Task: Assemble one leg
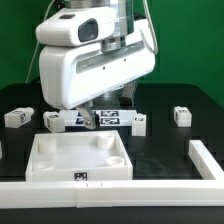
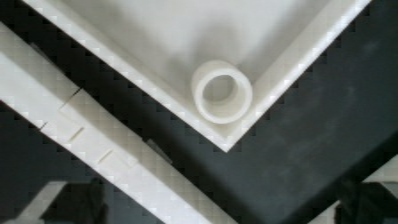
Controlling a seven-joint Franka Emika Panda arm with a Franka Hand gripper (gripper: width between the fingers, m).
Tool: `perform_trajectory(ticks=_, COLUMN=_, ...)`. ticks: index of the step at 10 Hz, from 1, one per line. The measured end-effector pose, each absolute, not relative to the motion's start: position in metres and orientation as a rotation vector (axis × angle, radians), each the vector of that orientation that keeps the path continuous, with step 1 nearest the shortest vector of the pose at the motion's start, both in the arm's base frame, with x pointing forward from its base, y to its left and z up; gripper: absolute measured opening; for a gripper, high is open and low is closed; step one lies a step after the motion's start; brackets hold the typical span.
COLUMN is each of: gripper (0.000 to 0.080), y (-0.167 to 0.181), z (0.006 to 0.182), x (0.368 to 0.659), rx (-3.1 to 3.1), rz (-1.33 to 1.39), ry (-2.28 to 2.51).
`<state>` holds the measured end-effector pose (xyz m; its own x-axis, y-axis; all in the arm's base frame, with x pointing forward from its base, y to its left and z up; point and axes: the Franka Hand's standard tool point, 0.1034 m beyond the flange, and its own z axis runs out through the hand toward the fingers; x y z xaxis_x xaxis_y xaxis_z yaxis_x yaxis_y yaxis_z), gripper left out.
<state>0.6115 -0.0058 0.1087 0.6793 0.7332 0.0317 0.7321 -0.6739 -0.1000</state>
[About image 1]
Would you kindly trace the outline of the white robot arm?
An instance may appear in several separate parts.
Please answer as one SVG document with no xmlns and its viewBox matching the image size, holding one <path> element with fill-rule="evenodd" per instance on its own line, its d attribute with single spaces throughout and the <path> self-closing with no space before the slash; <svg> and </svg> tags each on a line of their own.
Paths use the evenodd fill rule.
<svg viewBox="0 0 224 224">
<path fill-rule="evenodd" d="M 121 87 L 120 103 L 132 105 L 136 80 L 153 71 L 158 52 L 151 19 L 135 20 L 132 0 L 65 0 L 36 37 L 45 46 L 39 56 L 45 101 L 77 109 L 88 129 L 99 124 L 92 100 Z"/>
</svg>

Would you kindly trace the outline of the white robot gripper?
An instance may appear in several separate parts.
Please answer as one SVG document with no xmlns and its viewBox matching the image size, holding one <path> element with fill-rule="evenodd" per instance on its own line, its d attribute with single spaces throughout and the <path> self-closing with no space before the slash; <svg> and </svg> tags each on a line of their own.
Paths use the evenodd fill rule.
<svg viewBox="0 0 224 224">
<path fill-rule="evenodd" d="M 58 109 L 77 106 L 87 129 L 95 128 L 95 115 L 85 102 L 124 85 L 119 102 L 133 106 L 137 89 L 133 80 L 152 72 L 154 66 L 152 35 L 145 19 L 134 22 L 126 46 L 116 51 L 103 53 L 98 43 L 78 48 L 47 46 L 39 57 L 45 101 Z"/>
</svg>

